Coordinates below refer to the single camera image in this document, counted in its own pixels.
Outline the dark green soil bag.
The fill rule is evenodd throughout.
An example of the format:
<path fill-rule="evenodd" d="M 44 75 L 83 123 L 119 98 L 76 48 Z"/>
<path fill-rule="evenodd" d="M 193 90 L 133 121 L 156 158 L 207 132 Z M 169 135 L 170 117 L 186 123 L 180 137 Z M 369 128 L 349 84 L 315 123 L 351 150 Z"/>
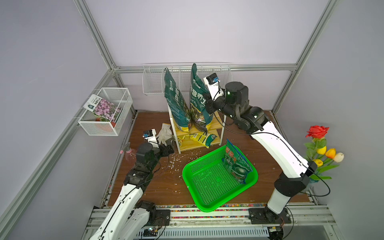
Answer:
<path fill-rule="evenodd" d="M 206 110 L 205 94 L 210 96 L 204 81 L 198 76 L 197 65 L 194 63 L 191 69 L 190 115 L 197 130 L 206 133 L 211 127 L 213 115 Z"/>
<path fill-rule="evenodd" d="M 165 68 L 164 82 L 165 98 L 177 128 L 182 132 L 189 133 L 190 128 L 192 127 L 192 119 L 189 113 L 189 109 L 168 68 Z"/>

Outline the white frame wooden shelf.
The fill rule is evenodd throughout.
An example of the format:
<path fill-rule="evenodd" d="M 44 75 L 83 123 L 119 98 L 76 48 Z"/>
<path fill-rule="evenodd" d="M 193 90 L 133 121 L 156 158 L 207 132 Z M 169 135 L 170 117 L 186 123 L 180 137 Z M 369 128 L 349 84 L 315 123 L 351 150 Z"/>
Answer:
<path fill-rule="evenodd" d="M 170 107 L 168 107 L 168 112 L 171 121 L 171 130 L 173 131 L 173 136 L 177 145 L 178 153 L 180 154 L 181 152 L 203 148 L 203 145 L 191 140 L 190 138 L 191 135 L 199 133 L 198 129 L 195 126 L 192 126 L 189 133 L 185 133 L 179 130 L 177 128 Z M 225 124 L 221 120 L 219 113 L 215 112 L 215 116 L 208 133 L 217 137 L 213 140 L 211 146 L 222 144 L 225 130 L 225 128 L 223 127 L 224 125 Z"/>

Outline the yellow fertilizer bag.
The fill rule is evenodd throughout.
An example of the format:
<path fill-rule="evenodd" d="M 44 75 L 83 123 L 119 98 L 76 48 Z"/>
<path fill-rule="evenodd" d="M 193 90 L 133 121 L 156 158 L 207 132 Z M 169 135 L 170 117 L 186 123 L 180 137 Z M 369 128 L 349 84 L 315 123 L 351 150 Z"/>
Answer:
<path fill-rule="evenodd" d="M 196 133 L 196 134 L 191 134 L 190 135 L 190 139 L 198 144 L 200 144 L 201 146 L 209 149 L 212 142 L 217 138 L 216 135 L 214 134 L 210 134 L 208 132 L 199 132 L 199 133 Z"/>

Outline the colourful green fertilizer bag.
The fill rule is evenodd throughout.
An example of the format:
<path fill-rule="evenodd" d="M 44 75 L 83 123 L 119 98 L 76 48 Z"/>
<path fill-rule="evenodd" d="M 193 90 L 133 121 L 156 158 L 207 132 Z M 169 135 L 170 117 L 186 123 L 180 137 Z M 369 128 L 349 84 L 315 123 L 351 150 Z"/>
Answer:
<path fill-rule="evenodd" d="M 226 171 L 240 184 L 245 184 L 248 174 L 253 171 L 245 156 L 229 140 L 226 143 L 222 163 Z"/>

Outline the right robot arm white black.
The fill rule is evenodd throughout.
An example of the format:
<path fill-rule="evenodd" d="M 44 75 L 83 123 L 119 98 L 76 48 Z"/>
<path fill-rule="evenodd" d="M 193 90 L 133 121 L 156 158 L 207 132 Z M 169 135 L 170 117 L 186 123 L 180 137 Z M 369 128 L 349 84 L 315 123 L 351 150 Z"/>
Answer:
<path fill-rule="evenodd" d="M 301 157 L 279 133 L 264 111 L 249 104 L 249 89 L 240 82 L 229 82 L 221 88 L 219 82 L 206 81 L 208 93 L 206 110 L 216 111 L 231 118 L 234 124 L 258 141 L 275 159 L 282 173 L 275 181 L 275 189 L 264 209 L 250 212 L 255 224 L 280 224 L 286 217 L 286 205 L 292 197 L 306 189 L 317 164 Z"/>

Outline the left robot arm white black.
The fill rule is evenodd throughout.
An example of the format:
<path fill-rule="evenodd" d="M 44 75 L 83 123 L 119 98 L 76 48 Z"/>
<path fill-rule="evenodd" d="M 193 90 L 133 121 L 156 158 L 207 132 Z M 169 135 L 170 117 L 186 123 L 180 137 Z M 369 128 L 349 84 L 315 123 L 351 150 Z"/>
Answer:
<path fill-rule="evenodd" d="M 138 147 L 135 165 L 126 175 L 119 197 L 91 240 L 133 240 L 142 227 L 157 221 L 155 204 L 141 197 L 156 178 L 159 160 L 174 152 L 171 139 L 166 144 L 149 142 Z"/>

